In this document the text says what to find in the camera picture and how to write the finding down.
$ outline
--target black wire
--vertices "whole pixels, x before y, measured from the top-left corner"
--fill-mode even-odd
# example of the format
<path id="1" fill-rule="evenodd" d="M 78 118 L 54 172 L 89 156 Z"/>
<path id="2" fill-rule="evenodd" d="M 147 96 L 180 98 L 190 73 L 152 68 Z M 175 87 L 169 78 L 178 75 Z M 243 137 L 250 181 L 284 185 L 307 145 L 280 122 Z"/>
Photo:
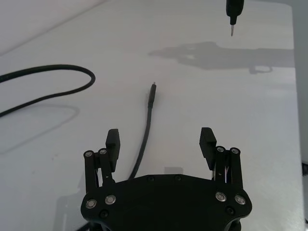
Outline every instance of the black wire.
<path id="1" fill-rule="evenodd" d="M 150 94 L 149 94 L 149 100 L 148 100 L 148 115 L 146 119 L 146 126 L 145 126 L 145 131 L 144 131 L 144 136 L 142 139 L 142 143 L 140 146 L 139 154 L 135 163 L 135 166 L 131 172 L 131 175 L 129 176 L 129 180 L 135 178 L 137 171 L 139 169 L 141 160 L 143 158 L 144 150 L 146 143 L 148 141 L 149 133 L 150 133 L 150 127 L 151 127 L 151 118 L 152 118 L 152 108 L 153 108 L 153 103 L 155 100 L 155 92 L 156 92 L 156 84 L 152 84 Z M 78 230 L 75 231 L 87 231 L 91 228 L 91 223 L 86 223 L 84 226 L 80 227 Z"/>
<path id="2" fill-rule="evenodd" d="M 143 158 L 145 146 L 146 146 L 146 143 L 148 141 L 148 137 L 149 137 L 149 133 L 150 133 L 151 117 L 152 117 L 152 108 L 148 107 L 148 116 L 147 116 L 147 119 L 146 119 L 144 136 L 143 136 L 143 139 L 142 139 L 142 143 L 141 143 L 141 146 L 140 146 L 140 150 L 139 150 L 139 154 L 138 154 L 135 166 L 134 166 L 134 168 L 133 168 L 133 170 L 132 170 L 132 172 L 131 172 L 131 174 L 128 178 L 129 180 L 135 178 L 137 171 L 139 169 L 141 160 Z"/>
<path id="3" fill-rule="evenodd" d="M 91 80 L 86 85 L 84 85 L 80 88 L 76 88 L 74 90 L 64 91 L 64 92 L 60 92 L 60 93 L 56 93 L 56 94 L 46 95 L 46 96 L 37 98 L 35 100 L 23 103 L 19 106 L 11 108 L 11 109 L 8 109 L 4 112 L 1 112 L 0 117 L 3 117 L 7 114 L 10 114 L 14 111 L 21 109 L 21 108 L 30 106 L 34 103 L 38 103 L 38 102 L 43 101 L 43 100 L 47 100 L 47 99 L 51 99 L 51 98 L 55 98 L 55 97 L 60 97 L 60 96 L 64 96 L 64 95 L 70 95 L 70 94 L 74 94 L 74 93 L 83 91 L 83 90 L 89 88 L 95 82 L 94 73 L 91 72 L 90 70 L 86 69 L 86 68 L 83 68 L 81 66 L 75 66 L 75 65 L 56 64 L 56 65 L 46 65 L 46 66 L 32 67 L 32 68 L 28 68 L 28 69 L 24 69 L 24 70 L 20 70 L 20 71 L 15 71 L 15 72 L 11 72 L 11 73 L 2 75 L 2 76 L 0 76 L 0 83 L 14 79 L 14 78 L 27 76 L 27 75 L 30 75 L 30 74 L 35 74 L 35 73 L 45 72 L 45 71 L 54 71 L 54 70 L 74 70 L 74 71 L 83 72 L 83 73 L 89 75 Z M 143 154 L 144 154 L 146 143 L 148 141 L 148 137 L 149 137 L 149 133 L 150 133 L 150 127 L 151 127 L 152 107 L 153 107 L 153 102 L 154 102 L 154 98 L 155 98 L 155 90 L 156 90 L 156 85 L 154 83 L 151 87 L 151 92 L 150 92 L 150 96 L 149 96 L 148 115 L 147 115 L 146 127 L 145 127 L 145 131 L 144 131 L 142 144 L 141 144 L 141 147 L 140 147 L 140 150 L 139 150 L 137 161 L 135 163 L 135 166 L 133 168 L 133 171 L 132 171 L 129 179 L 135 178 L 136 173 L 138 171 L 138 168 L 140 166 Z M 76 231 L 86 231 L 90 227 L 91 227 L 91 224 L 88 222 Z"/>
<path id="4" fill-rule="evenodd" d="M 43 101 L 43 100 L 47 100 L 47 99 L 55 98 L 55 97 L 60 97 L 60 96 L 64 96 L 64 95 L 70 95 L 70 94 L 74 94 L 74 93 L 83 91 L 83 90 L 89 88 L 95 82 L 94 73 L 91 72 L 90 70 L 86 69 L 86 68 L 83 68 L 81 66 L 75 66 L 75 65 L 56 64 L 56 65 L 46 65 L 46 66 L 32 67 L 32 68 L 28 68 L 28 69 L 24 69 L 24 70 L 20 70 L 20 71 L 15 71 L 15 72 L 11 72 L 11 73 L 2 75 L 2 76 L 0 76 L 0 83 L 14 79 L 14 78 L 34 74 L 34 73 L 45 72 L 45 71 L 54 71 L 54 70 L 73 70 L 73 71 L 83 72 L 83 73 L 87 74 L 88 76 L 90 76 L 91 80 L 86 85 L 84 85 L 80 88 L 76 88 L 74 90 L 64 91 L 64 92 L 60 92 L 60 93 L 56 93 L 56 94 L 46 95 L 46 96 L 37 98 L 35 100 L 23 103 L 19 106 L 11 108 L 11 109 L 8 109 L 4 112 L 1 112 L 0 117 L 5 116 L 5 115 L 12 113 L 14 111 L 17 111 L 21 108 L 32 105 L 34 103 L 38 103 L 38 102 Z"/>

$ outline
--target white tabletop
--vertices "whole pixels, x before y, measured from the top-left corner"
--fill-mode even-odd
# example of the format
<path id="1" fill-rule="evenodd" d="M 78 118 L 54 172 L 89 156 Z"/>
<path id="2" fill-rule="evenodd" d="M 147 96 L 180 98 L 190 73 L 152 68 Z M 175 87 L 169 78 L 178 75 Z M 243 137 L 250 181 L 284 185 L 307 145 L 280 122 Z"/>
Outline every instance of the white tabletop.
<path id="1" fill-rule="evenodd" d="M 6 231 L 73 231 L 85 221 L 83 152 L 118 128 L 114 178 L 125 180 L 143 136 L 146 96 L 157 84 L 152 128 L 137 176 L 210 179 L 201 127 L 241 149 L 253 203 L 243 231 L 301 231 L 303 199 L 292 9 L 247 1 L 230 36 L 224 0 L 111 0 L 0 58 L 0 74 L 75 64 L 88 90 L 1 118 L 0 224 Z M 5 82 L 0 109 L 81 86 L 56 71 Z"/>

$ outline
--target bolt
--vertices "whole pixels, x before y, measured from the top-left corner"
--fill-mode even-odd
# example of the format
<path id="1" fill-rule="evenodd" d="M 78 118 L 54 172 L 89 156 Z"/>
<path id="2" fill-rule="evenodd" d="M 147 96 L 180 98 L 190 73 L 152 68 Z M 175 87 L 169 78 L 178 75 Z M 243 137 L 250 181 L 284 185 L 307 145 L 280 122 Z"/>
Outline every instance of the bolt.
<path id="1" fill-rule="evenodd" d="M 218 147 L 217 151 L 219 151 L 220 153 L 223 153 L 225 150 L 222 147 Z"/>
<path id="2" fill-rule="evenodd" d="M 86 152 L 85 156 L 86 157 L 92 156 L 92 152 Z"/>
<path id="3" fill-rule="evenodd" d="M 106 196 L 105 203 L 107 205 L 112 205 L 116 201 L 116 197 L 113 195 Z"/>
<path id="4" fill-rule="evenodd" d="M 236 201 L 237 203 L 239 203 L 240 205 L 245 205 L 245 204 L 246 204 L 245 198 L 243 198 L 243 197 L 240 196 L 240 195 L 236 195 L 234 199 L 235 199 L 235 201 Z"/>
<path id="5" fill-rule="evenodd" d="M 231 150 L 231 152 L 233 152 L 234 154 L 238 154 L 238 153 L 239 153 L 239 150 L 233 148 L 233 149 Z"/>
<path id="6" fill-rule="evenodd" d="M 219 200 L 220 202 L 225 202 L 227 200 L 227 197 L 225 194 L 222 192 L 217 192 L 215 195 L 216 199 Z"/>
<path id="7" fill-rule="evenodd" d="M 103 209 L 100 213 L 101 218 L 106 218 L 108 216 L 108 211 L 106 209 Z"/>
<path id="8" fill-rule="evenodd" d="M 94 208 L 96 206 L 96 200 L 88 200 L 87 203 L 86 203 L 86 208 Z"/>
<path id="9" fill-rule="evenodd" d="M 154 180 L 155 180 L 155 178 L 153 176 L 148 177 L 148 181 L 153 182 Z"/>
<path id="10" fill-rule="evenodd" d="M 226 207 L 226 212 L 229 214 L 229 215 L 234 215 L 235 214 L 235 211 L 232 207 L 228 206 Z"/>
<path id="11" fill-rule="evenodd" d="M 106 154 L 106 153 L 107 153 L 107 151 L 105 149 L 100 150 L 100 154 Z"/>
<path id="12" fill-rule="evenodd" d="M 182 180 L 182 177 L 179 176 L 179 175 L 176 175 L 176 176 L 174 177 L 174 179 L 175 179 L 176 181 L 181 181 L 181 180 Z"/>

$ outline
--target black screwdriver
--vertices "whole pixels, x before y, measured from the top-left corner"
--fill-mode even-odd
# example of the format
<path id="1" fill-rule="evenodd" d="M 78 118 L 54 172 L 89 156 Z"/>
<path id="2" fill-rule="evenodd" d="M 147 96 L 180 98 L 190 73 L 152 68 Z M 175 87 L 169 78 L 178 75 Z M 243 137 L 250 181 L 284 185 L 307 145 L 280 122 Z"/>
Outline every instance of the black screwdriver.
<path id="1" fill-rule="evenodd" d="M 233 36 L 234 25 L 237 17 L 242 13 L 244 7 L 244 0 L 227 0 L 227 16 L 230 17 L 231 36 Z"/>

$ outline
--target metal bit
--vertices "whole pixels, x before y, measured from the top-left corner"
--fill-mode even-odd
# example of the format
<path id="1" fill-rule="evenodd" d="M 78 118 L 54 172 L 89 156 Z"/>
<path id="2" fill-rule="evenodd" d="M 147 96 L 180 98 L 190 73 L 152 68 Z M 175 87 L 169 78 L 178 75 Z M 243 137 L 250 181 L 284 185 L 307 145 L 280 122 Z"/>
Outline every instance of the metal bit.
<path id="1" fill-rule="evenodd" d="M 234 33 L 234 25 L 231 25 L 231 36 L 233 36 Z"/>

